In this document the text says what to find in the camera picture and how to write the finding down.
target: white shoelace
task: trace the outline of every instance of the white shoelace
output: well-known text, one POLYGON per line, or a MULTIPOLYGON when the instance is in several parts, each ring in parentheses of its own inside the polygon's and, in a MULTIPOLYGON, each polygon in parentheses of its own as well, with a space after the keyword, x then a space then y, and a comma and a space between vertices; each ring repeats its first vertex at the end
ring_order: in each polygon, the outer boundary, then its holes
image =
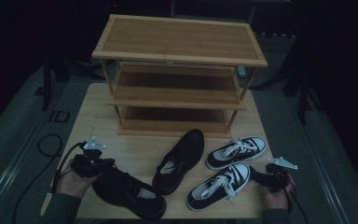
POLYGON ((225 157, 228 157, 234 150, 239 150, 240 153, 246 152, 248 149, 257 150, 257 147, 252 147, 249 143, 243 143, 240 139, 234 142, 234 145, 228 147, 223 153, 225 157))
POLYGON ((212 182, 212 185, 201 193, 201 198, 205 199, 214 194, 214 192, 221 186, 224 187, 228 198, 233 202, 235 198, 235 190, 232 188, 232 184, 239 182, 241 180, 240 174, 238 174, 237 169, 233 166, 229 166, 229 170, 224 174, 216 177, 215 181, 212 182))

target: black leather shoe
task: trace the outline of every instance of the black leather shoe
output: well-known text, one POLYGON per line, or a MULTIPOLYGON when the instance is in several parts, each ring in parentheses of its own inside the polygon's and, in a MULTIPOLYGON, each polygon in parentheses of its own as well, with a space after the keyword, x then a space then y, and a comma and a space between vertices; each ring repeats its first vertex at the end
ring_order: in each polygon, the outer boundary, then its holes
POLYGON ((126 207, 142 219, 155 221, 165 213, 165 199, 155 188, 117 167, 109 167, 92 187, 104 202, 126 207))
POLYGON ((202 157, 204 136, 201 130, 186 133, 157 167, 152 185, 163 195, 172 194, 180 185, 185 174, 202 157))

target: human hand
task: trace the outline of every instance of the human hand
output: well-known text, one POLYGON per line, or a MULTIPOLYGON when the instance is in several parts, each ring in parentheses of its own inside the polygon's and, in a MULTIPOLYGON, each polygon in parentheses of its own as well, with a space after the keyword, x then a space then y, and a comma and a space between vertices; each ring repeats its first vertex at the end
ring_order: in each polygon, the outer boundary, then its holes
POLYGON ((56 192, 68 194, 77 198, 83 198, 89 186, 98 179, 100 175, 93 177, 80 177, 72 168, 69 160, 65 170, 61 172, 56 192))
MULTIPOLYGON (((286 192, 290 194, 290 191, 294 188, 296 184, 295 184, 295 180, 290 174, 288 174, 288 177, 289 177, 289 184, 286 186, 285 189, 286 192)), ((260 188, 263 192, 264 201, 266 202, 267 208, 280 208, 280 209, 288 210, 289 202, 286 193, 284 192, 283 189, 275 193, 271 193, 268 187, 260 185, 260 188)))

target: wooden table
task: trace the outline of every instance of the wooden table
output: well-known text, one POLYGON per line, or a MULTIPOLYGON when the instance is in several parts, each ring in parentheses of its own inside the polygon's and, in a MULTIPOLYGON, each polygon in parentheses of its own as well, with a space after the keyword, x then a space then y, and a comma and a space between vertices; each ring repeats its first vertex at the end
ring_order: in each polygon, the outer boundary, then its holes
MULTIPOLYGON (((106 104, 108 98, 109 90, 106 88, 106 84, 95 83, 89 86, 64 153, 74 144, 88 141, 92 136, 96 136, 99 141, 106 144, 103 158, 115 159, 117 168, 121 171, 128 172, 151 185, 157 166, 180 137, 117 135, 119 125, 117 114, 112 106, 106 104)), ((250 91, 246 94, 245 100, 247 110, 238 113, 237 121, 231 129, 233 137, 255 135, 267 141, 250 91)), ((211 151, 226 145, 227 142, 228 140, 225 138, 205 138, 204 154, 200 162, 186 174, 183 182, 173 194, 164 196, 167 201, 167 209, 162 218, 247 218, 261 216, 265 205, 261 192, 254 181, 249 181, 244 190, 236 195, 234 203, 230 200, 222 200, 202 212, 193 212, 186 206, 187 194, 216 174, 215 171, 206 167, 206 157, 211 151)), ((76 149, 69 158, 80 153, 82 153, 81 150, 76 149)), ((268 157, 271 157, 269 147, 261 158, 247 163, 257 171, 264 172, 268 157)), ((48 194, 41 210, 42 214, 48 206, 50 198, 51 195, 48 194)), ((77 216, 79 218, 138 218, 126 208, 103 202, 92 188, 87 191, 77 216)))

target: black cable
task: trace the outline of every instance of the black cable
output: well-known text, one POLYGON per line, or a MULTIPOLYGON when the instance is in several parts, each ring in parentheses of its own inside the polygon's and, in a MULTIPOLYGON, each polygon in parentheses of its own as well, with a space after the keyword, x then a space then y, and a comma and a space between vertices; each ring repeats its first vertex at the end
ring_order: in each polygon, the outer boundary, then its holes
POLYGON ((63 165, 65 164, 66 160, 68 159, 69 155, 72 153, 72 151, 77 148, 77 147, 83 147, 86 143, 76 143, 74 146, 72 146, 71 148, 69 148, 68 152, 66 152, 65 156, 63 157, 59 168, 56 170, 56 173, 54 175, 53 178, 53 186, 52 186, 52 193, 55 193, 56 189, 57 189, 57 184, 58 184, 58 180, 61 178, 61 170, 63 165))
POLYGON ((296 203, 297 206, 298 206, 298 209, 299 209, 300 212, 301 212, 301 215, 302 215, 303 218, 304 218, 305 223, 309 224, 307 215, 305 214, 304 209, 302 208, 301 204, 300 204, 300 203, 298 202, 298 200, 297 200, 297 189, 296 189, 296 186, 295 186, 290 180, 288 180, 288 181, 289 181, 289 184, 293 185, 293 189, 294 189, 294 191, 295 191, 295 193, 296 193, 296 195, 295 195, 292 191, 290 192, 290 195, 292 196, 293 201, 294 201, 294 202, 292 203, 291 200, 290 200, 290 196, 289 196, 289 194, 288 194, 288 192, 287 192, 285 186, 283 185, 283 183, 281 182, 280 178, 278 177, 278 173, 277 173, 277 170, 276 170, 275 167, 274 167, 274 170, 273 170, 272 173, 273 173, 273 174, 275 175, 275 177, 278 179, 278 182, 280 183, 281 188, 283 189, 284 193, 286 194, 287 201, 288 201, 288 204, 289 204, 289 208, 288 208, 289 214, 292 212, 293 205, 296 203))
POLYGON ((42 175, 43 172, 45 172, 48 167, 54 162, 54 160, 57 158, 57 157, 60 157, 61 154, 60 154, 60 151, 61 151, 61 148, 62 148, 62 139, 60 138, 59 135, 57 134, 48 134, 46 136, 44 136, 43 138, 41 138, 38 143, 37 143, 37 146, 38 146, 38 150, 39 152, 41 152, 43 155, 46 155, 48 157, 51 157, 51 160, 48 162, 48 164, 39 172, 39 174, 37 174, 37 176, 31 181, 31 183, 25 188, 25 190, 21 193, 19 199, 16 201, 16 204, 14 205, 14 209, 13 209, 13 214, 12 214, 12 217, 11 217, 11 222, 13 224, 16 224, 16 217, 17 217, 17 210, 19 209, 19 205, 20 205, 20 202, 22 200, 22 198, 24 197, 25 193, 28 191, 28 189, 33 185, 33 183, 36 181, 37 178, 39 178, 39 176, 42 175), (50 137, 50 136, 55 136, 59 139, 59 142, 60 142, 60 146, 57 148, 57 151, 55 154, 53 155, 49 155, 47 153, 44 153, 41 148, 40 148, 40 143, 50 137))
POLYGON ((63 178, 65 175, 71 173, 72 171, 74 171, 74 170, 69 170, 69 171, 67 171, 65 174, 60 175, 60 177, 58 178, 58 180, 60 180, 61 178, 63 178))

